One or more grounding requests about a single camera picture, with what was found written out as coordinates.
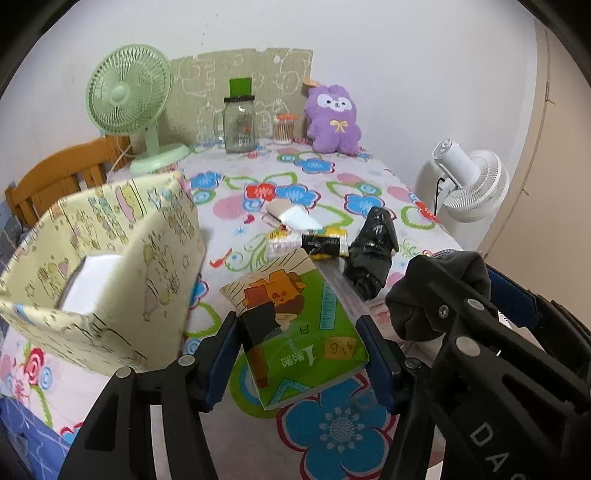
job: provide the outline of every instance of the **white foam block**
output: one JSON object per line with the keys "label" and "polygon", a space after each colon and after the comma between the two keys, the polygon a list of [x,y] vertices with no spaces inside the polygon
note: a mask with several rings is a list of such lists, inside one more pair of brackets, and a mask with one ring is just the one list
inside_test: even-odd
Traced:
{"label": "white foam block", "polygon": [[80,314],[93,312],[120,260],[121,255],[86,257],[68,280],[58,308]]}
{"label": "white foam block", "polygon": [[309,215],[302,205],[294,205],[288,208],[279,217],[281,223],[290,230],[321,230],[323,225]]}

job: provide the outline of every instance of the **floral tablecloth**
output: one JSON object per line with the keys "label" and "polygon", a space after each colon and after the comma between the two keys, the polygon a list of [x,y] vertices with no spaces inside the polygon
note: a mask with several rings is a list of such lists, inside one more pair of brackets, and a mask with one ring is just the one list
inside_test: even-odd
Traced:
{"label": "floral tablecloth", "polygon": [[[288,198],[322,224],[346,228],[350,240],[372,206],[392,211],[401,250],[387,287],[369,304],[386,337],[394,331],[384,296],[404,276],[408,261],[460,248],[425,204],[367,151],[356,157],[320,155],[305,141],[284,148],[263,141],[242,155],[227,155],[216,144],[191,151],[170,168],[187,178],[207,255],[194,286],[182,353],[194,352],[201,339],[214,334],[232,308],[220,287],[266,263],[265,235],[272,227],[264,205],[273,198]],[[111,180],[130,176],[123,168]],[[21,453],[37,478],[56,478],[108,379],[53,358],[11,329],[2,347],[0,380],[11,397],[2,408],[10,435],[24,445]],[[31,412],[40,421],[32,421]],[[364,373],[297,404],[265,411],[240,354],[223,400],[202,415],[202,423],[220,479],[342,480],[379,476],[396,418],[378,405]]]}

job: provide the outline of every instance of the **green desk fan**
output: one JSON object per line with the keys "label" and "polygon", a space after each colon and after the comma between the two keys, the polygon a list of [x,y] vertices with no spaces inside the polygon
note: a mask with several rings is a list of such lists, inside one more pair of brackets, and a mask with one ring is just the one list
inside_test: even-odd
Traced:
{"label": "green desk fan", "polygon": [[172,72],[162,52],[149,45],[127,45],[111,52],[93,72],[86,109],[109,135],[144,132],[147,151],[132,162],[134,174],[164,168],[189,154],[183,144],[160,146],[157,120],[172,88]]}

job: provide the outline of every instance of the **fan grille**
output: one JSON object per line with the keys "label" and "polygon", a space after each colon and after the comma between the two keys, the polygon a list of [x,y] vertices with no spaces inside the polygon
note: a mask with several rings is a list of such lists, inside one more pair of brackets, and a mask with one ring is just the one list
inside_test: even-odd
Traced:
{"label": "fan grille", "polygon": [[172,87],[170,64],[154,47],[127,45],[109,54],[86,88],[93,123],[112,135],[131,135],[162,113]]}
{"label": "fan grille", "polygon": [[480,168],[478,180],[470,187],[453,190],[443,202],[458,222],[474,222],[494,212],[509,188],[509,175],[497,155],[479,150],[470,158]]}

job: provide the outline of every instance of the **screw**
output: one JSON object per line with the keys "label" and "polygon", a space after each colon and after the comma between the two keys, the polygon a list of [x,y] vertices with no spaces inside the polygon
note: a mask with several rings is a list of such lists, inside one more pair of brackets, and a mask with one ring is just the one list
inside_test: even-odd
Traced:
{"label": "screw", "polygon": [[115,372],[118,378],[126,378],[131,375],[131,369],[129,367],[121,367]]}
{"label": "screw", "polygon": [[193,365],[195,363],[195,357],[193,355],[183,355],[181,358],[178,359],[178,364],[181,367],[188,367],[189,365]]}
{"label": "screw", "polygon": [[421,361],[418,358],[410,357],[404,361],[404,365],[410,370],[416,370],[421,366]]}
{"label": "screw", "polygon": [[448,315],[449,315],[449,308],[448,308],[448,306],[447,305],[441,305],[439,307],[439,316],[442,319],[446,319]]}
{"label": "screw", "polygon": [[484,305],[480,303],[478,300],[468,299],[468,305],[476,310],[484,310]]}
{"label": "screw", "polygon": [[464,355],[476,357],[480,355],[480,347],[470,337],[459,336],[456,338],[456,347]]}

